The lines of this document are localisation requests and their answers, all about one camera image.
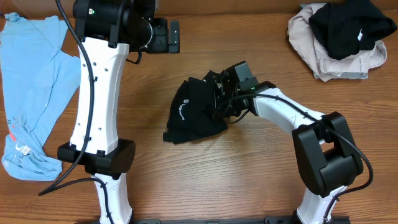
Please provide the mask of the black shirt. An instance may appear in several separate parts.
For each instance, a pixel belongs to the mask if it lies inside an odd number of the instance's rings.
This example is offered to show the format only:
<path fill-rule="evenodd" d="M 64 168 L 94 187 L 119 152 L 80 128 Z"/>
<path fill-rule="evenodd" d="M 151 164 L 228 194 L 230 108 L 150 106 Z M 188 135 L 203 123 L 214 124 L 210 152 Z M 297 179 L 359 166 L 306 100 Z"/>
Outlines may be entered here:
<path fill-rule="evenodd" d="M 222 133 L 228 126 L 223 119 L 213 117 L 214 110 L 214 86 L 190 77 L 174 96 L 163 140 L 180 144 Z"/>

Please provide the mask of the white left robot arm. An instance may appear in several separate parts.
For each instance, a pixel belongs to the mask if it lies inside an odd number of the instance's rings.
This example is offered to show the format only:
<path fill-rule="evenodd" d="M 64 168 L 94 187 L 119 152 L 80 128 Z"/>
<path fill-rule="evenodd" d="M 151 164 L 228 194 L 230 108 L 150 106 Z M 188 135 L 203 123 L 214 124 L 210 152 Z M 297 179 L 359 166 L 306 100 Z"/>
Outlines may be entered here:
<path fill-rule="evenodd" d="M 83 165 L 95 183 L 100 223 L 132 223 L 127 172 L 134 160 L 134 141 L 118 136 L 121 77 L 128 55 L 177 54 L 178 21 L 155 16 L 156 0 L 94 1 L 73 4 L 72 34 L 80 53 L 80 89 L 76 124 L 57 156 L 72 167 Z"/>

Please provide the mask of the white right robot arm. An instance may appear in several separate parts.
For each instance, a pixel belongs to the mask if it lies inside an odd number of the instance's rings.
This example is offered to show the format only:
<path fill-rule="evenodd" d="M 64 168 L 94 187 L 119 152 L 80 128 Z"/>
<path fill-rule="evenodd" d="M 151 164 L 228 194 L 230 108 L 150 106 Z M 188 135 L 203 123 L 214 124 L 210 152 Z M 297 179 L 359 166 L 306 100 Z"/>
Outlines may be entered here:
<path fill-rule="evenodd" d="M 215 88 L 215 114 L 221 118 L 250 112 L 292 136 L 300 177 L 306 186 L 291 216 L 267 217 L 265 223 L 350 223 L 332 216 L 341 193 L 363 173 L 363 162 L 345 117 L 310 110 L 271 82 L 258 82 L 250 72 L 209 72 L 204 81 Z"/>

